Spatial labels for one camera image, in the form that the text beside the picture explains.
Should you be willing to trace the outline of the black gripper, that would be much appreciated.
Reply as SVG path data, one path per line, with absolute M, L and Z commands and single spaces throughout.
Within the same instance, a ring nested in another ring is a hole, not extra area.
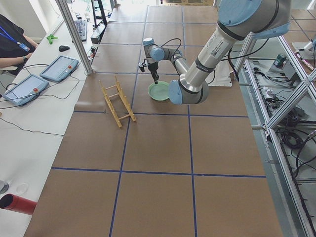
M 157 84 L 158 82 L 158 62 L 154 62 L 154 63 L 148 63 L 148 69 L 151 72 L 151 75 L 154 79 L 154 83 Z

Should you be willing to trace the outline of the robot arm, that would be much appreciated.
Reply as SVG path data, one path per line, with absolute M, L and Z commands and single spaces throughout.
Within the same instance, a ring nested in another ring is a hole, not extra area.
M 218 8 L 216 30 L 205 44 L 192 65 L 179 50 L 155 45 L 153 38 L 143 40 L 145 59 L 139 63 L 145 67 L 155 82 L 158 81 L 158 62 L 169 60 L 180 74 L 168 87 L 173 104 L 202 103 L 209 95 L 205 81 L 237 41 L 249 33 L 257 39 L 282 36 L 289 31 L 291 1 L 289 0 L 223 0 Z

